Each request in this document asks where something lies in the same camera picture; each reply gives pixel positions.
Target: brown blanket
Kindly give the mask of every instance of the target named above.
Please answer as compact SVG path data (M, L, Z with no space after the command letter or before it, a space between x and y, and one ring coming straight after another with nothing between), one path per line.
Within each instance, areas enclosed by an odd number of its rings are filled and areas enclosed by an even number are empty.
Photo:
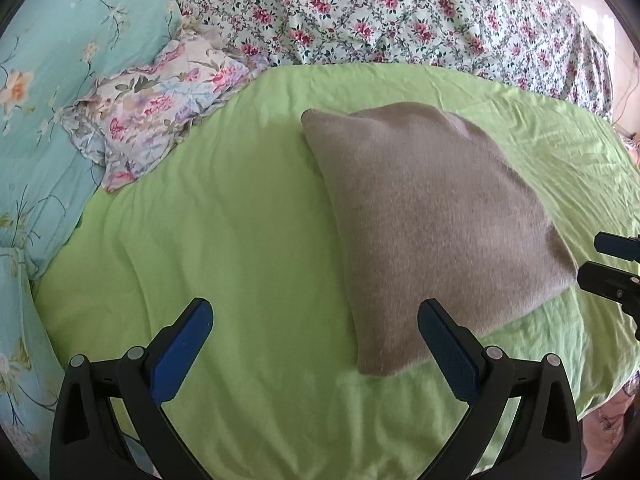
M302 123L342 239L362 373L427 357L416 321L427 298L483 336L574 282L534 191L474 124L411 103L308 110Z

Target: metal screw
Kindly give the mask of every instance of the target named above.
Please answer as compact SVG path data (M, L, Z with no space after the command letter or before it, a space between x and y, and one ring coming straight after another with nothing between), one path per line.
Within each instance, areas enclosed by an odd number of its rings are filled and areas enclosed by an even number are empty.
M142 348L142 346L134 346L127 352L127 357L132 361L135 361L136 359L140 359L144 354L145 349Z
M546 356L546 360L552 366L560 366L560 364L562 363L562 361L556 354L549 354L548 356Z
M502 359L502 356L504 355L502 350L497 346L489 346L489 348L486 349L486 354L495 361Z
M74 355L71 361L69 361L69 364L72 365L73 368L78 368L82 363L84 363L84 356L80 354Z

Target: orange flower print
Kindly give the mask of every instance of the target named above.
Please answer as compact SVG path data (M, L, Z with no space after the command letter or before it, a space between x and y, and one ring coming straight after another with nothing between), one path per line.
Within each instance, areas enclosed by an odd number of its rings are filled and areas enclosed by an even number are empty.
M18 72L12 69L6 83L0 89L0 105L4 116L9 117L14 108L23 104L28 98L28 88L33 81L33 72Z

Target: green fabric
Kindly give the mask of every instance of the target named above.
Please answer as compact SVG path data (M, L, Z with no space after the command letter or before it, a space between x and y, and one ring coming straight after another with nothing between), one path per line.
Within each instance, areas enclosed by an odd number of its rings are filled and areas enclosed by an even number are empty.
M433 363L387 379L356 371L340 240L300 125L310 107L349 113L399 101L484 128L538 192L579 264L638 270L593 249L600 230L640 232L640 175L593 114L436 68L278 68L149 176L91 200L36 299L60 359L118 357L174 322L194 296L207 298L216 326L166 410L214 478L416 478L465 405ZM640 367L633 322L575 286L483 342L514 358L556 352L581 415Z

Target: teal fabric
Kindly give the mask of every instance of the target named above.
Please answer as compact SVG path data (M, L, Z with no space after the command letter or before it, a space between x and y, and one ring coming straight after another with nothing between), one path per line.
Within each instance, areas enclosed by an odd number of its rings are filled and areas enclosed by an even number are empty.
M95 78L151 62L180 22L174 0L26 0L0 38L0 247L40 277L102 170L58 121Z
M0 298L0 426L46 479L63 371L33 304L20 249L0 249Z

